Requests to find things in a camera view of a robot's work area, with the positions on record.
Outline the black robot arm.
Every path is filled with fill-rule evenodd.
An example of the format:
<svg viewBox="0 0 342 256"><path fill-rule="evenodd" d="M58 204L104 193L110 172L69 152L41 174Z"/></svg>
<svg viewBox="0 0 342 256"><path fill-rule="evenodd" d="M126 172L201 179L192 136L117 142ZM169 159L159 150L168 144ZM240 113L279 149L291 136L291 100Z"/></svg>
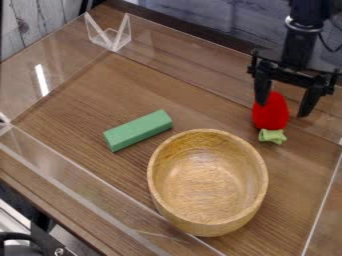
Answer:
<svg viewBox="0 0 342 256"><path fill-rule="evenodd" d="M289 13L284 19L287 29L283 45L277 49L255 49L247 73L253 79L255 101L264 106L272 81L304 89L297 116L307 117L319 99L332 95L342 77L342 67L324 63L313 48L316 42L330 52L322 37L324 21L342 13L342 0L288 0Z"/></svg>

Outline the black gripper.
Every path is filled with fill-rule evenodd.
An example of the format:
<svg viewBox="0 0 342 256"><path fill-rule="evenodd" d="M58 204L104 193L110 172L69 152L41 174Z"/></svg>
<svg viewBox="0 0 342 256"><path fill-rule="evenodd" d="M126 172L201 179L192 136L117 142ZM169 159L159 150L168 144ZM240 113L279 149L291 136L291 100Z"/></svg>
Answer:
<svg viewBox="0 0 342 256"><path fill-rule="evenodd" d="M309 115L320 96L334 93L336 79L340 76L338 70L330 73L317 72L315 76L301 74L261 58L256 52L252 53L247 72L253 78L255 101L261 106L267 103L272 81L291 84L305 90L297 111L299 117Z"/></svg>

